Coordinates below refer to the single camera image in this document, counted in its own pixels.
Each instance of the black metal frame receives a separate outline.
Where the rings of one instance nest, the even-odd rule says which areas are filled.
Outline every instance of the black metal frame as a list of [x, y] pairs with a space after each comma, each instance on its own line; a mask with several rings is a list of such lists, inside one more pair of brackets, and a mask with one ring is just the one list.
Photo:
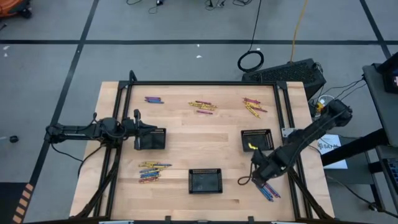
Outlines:
[[[294, 128], [294, 119], [293, 119], [293, 113], [292, 113], [292, 108], [290, 106], [290, 100], [289, 100], [289, 93], [287, 91], [287, 84], [286, 82], [264, 82], [264, 83], [244, 83], [244, 82], [185, 82], [185, 81], [176, 81], [176, 82], [169, 82], [169, 81], [164, 81], [164, 82], [152, 82], [152, 81], [137, 81], [135, 76], [130, 73], [130, 80], [129, 81], [119, 81], [118, 83], [118, 92], [116, 93], [116, 101], [114, 104], [114, 109], [113, 109], [113, 117], [117, 118], [118, 117], [118, 111], [120, 108], [121, 104], [121, 96], [123, 90], [127, 87], [127, 93], [126, 93], [126, 98], [124, 101], [124, 108], [123, 108], [123, 116], [122, 118], [125, 119], [127, 118], [127, 114], [129, 111], [129, 102], [131, 99], [131, 92], [132, 92], [132, 87], [133, 85], [231, 85], [231, 86], [240, 86], [240, 85], [245, 85], [245, 86], [272, 86], [273, 91], [274, 91], [274, 97], [275, 97], [275, 105], [276, 105], [276, 110], [278, 114], [278, 121], [279, 121], [279, 128], [280, 128], [280, 135], [282, 136], [282, 128], [285, 127], [284, 123], [284, 117], [282, 114], [282, 106], [280, 103], [280, 97], [279, 97], [279, 88], [282, 89], [284, 93], [284, 100], [285, 100], [285, 105], [286, 105], [286, 110], [287, 110], [287, 116], [289, 120], [289, 126], [291, 128]], [[121, 151], [122, 151], [122, 146], [123, 146], [123, 141], [121, 140], [119, 143], [119, 146], [116, 148], [116, 155], [115, 155], [115, 160], [114, 160], [114, 165], [118, 167], [119, 161], [121, 158]], [[111, 158], [111, 151], [112, 149], [110, 147], [106, 148], [105, 156], [104, 156], [104, 162], [102, 166], [102, 171], [101, 171], [101, 177], [99, 181], [99, 185], [103, 185], [106, 177], [107, 177], [107, 172], [108, 172], [108, 167], [109, 167], [109, 161]], [[302, 161], [301, 158], [299, 157], [297, 161], [297, 170], [298, 170], [298, 175], [300, 177], [300, 180], [305, 184], [305, 174], [303, 171], [302, 167]], [[113, 207], [113, 200], [114, 200], [114, 192], [116, 190], [116, 181], [117, 181], [117, 171], [116, 174], [113, 176], [111, 183], [110, 183], [110, 188], [109, 188], [109, 197], [108, 201], [106, 204], [106, 211], [105, 211], [105, 217], [110, 218], [111, 213], [112, 213], [112, 207]], [[292, 207], [294, 211], [294, 217], [296, 220], [300, 219], [300, 207], [299, 207], [299, 200], [297, 198], [297, 192], [296, 192], [296, 187], [295, 187], [295, 182], [289, 176], [289, 186], [290, 186], [290, 195], [292, 198]], [[100, 207], [102, 203], [102, 198], [100, 196], [98, 202], [95, 205], [94, 208], [94, 217], [98, 217], [100, 215]], [[312, 211], [310, 208], [310, 205], [307, 201], [306, 198], [304, 198], [304, 205], [305, 205], [305, 213], [307, 215], [307, 218], [312, 218]]]

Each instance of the gray floor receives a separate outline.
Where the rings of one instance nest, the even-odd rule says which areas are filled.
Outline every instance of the gray floor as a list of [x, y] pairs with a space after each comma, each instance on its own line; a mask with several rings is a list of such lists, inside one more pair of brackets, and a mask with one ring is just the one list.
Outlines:
[[[222, 9], [206, 11], [205, 0], [167, 1], [157, 14], [148, 14], [153, 1], [127, 6], [125, 0], [100, 0], [88, 40], [249, 40], [258, 0], [246, 7], [226, 2]], [[263, 0], [256, 39], [291, 40], [304, 0]], [[367, 0], [381, 34], [398, 40], [395, 0]], [[93, 0], [35, 0], [30, 20], [6, 19], [0, 40], [79, 40]], [[309, 1], [298, 40], [377, 40], [359, 0]], [[86, 123], [91, 119], [103, 81], [127, 78], [133, 69], [139, 80], [240, 80], [236, 62], [248, 45], [85, 45], [76, 67], [60, 122]], [[388, 46], [391, 53], [398, 46]], [[254, 45], [265, 56], [263, 68], [289, 60], [290, 45]], [[44, 127], [57, 104], [76, 45], [0, 45], [0, 135], [18, 134], [18, 144], [0, 142], [0, 182], [27, 182], [43, 143]], [[298, 45], [294, 60], [314, 58], [327, 80], [325, 89], [361, 78], [361, 67], [386, 58], [378, 45]], [[245, 66], [256, 64], [248, 58]], [[354, 118], [334, 133], [362, 136], [381, 127], [366, 87], [345, 99]], [[61, 151], [83, 157], [85, 142], [57, 144]], [[25, 222], [67, 218], [77, 182], [79, 163], [49, 150]], [[384, 192], [383, 177], [379, 177]], [[351, 185], [371, 198], [365, 185]], [[336, 216], [342, 220], [393, 223], [371, 212], [346, 189], [330, 184]], [[383, 195], [387, 209], [394, 211]]]

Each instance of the black basket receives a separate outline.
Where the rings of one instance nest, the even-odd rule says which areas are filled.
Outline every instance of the black basket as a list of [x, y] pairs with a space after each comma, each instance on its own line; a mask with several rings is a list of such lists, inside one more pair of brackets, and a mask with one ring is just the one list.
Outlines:
[[190, 194], [220, 194], [223, 193], [221, 169], [190, 169]]
[[242, 130], [242, 146], [244, 152], [252, 152], [249, 143], [262, 151], [274, 150], [274, 142], [270, 129]]
[[165, 149], [165, 145], [165, 128], [158, 128], [140, 137], [140, 149]]

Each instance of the yellow cable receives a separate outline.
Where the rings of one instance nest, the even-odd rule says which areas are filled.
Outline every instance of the yellow cable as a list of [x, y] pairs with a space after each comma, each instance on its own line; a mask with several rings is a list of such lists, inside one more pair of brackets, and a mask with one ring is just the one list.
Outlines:
[[295, 46], [294, 46], [294, 43], [295, 43], [295, 41], [296, 41], [297, 30], [299, 29], [300, 22], [301, 22], [301, 20], [303, 19], [304, 12], [305, 12], [305, 7], [307, 6], [307, 4], [308, 4], [308, 0], [305, 0], [304, 7], [303, 7], [303, 9], [301, 10], [301, 15], [300, 15], [300, 17], [299, 17], [299, 19], [298, 19], [298, 22], [297, 22], [297, 25], [296, 25], [296, 29], [294, 30], [293, 43], [292, 43], [292, 55], [290, 56], [290, 62], [291, 62], [291, 63], [293, 63], [293, 55], [294, 55], [294, 47], [295, 47]]

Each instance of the wooden tabletop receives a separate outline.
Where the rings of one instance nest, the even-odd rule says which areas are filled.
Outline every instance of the wooden tabletop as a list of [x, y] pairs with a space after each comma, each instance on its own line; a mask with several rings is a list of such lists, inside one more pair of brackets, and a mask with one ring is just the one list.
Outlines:
[[[103, 82], [96, 106], [98, 119], [112, 117], [117, 85]], [[295, 125], [304, 128], [312, 121], [303, 85], [288, 83], [288, 88]], [[159, 96], [165, 104], [146, 103], [145, 96]], [[254, 117], [244, 107], [243, 97], [258, 99], [268, 113], [259, 112], [261, 119]], [[281, 91], [280, 98], [288, 126]], [[196, 113], [196, 108], [188, 104], [195, 100], [210, 101], [218, 108], [213, 115]], [[134, 109], [139, 109], [144, 123], [167, 128], [166, 149], [137, 151], [134, 138], [124, 142], [112, 219], [164, 220], [171, 215], [172, 220], [245, 221], [248, 216], [256, 221], [294, 220], [287, 175], [269, 181], [282, 196], [275, 202], [268, 202], [251, 182], [237, 184], [240, 177], [249, 174], [252, 156], [242, 150], [241, 130], [271, 129], [275, 148], [282, 143], [271, 86], [139, 85], [132, 88], [130, 104], [130, 117]], [[85, 156], [98, 146], [98, 142], [88, 142]], [[70, 215], [78, 213], [98, 188], [104, 152], [100, 150], [85, 162]], [[308, 147], [301, 156], [309, 191], [334, 216], [318, 152]], [[158, 182], [139, 184], [138, 164], [144, 161], [159, 161], [172, 167], [161, 172]], [[188, 194], [188, 170], [206, 168], [221, 168], [223, 193]], [[105, 193], [102, 213], [107, 196]], [[299, 190], [298, 199], [304, 217]]]

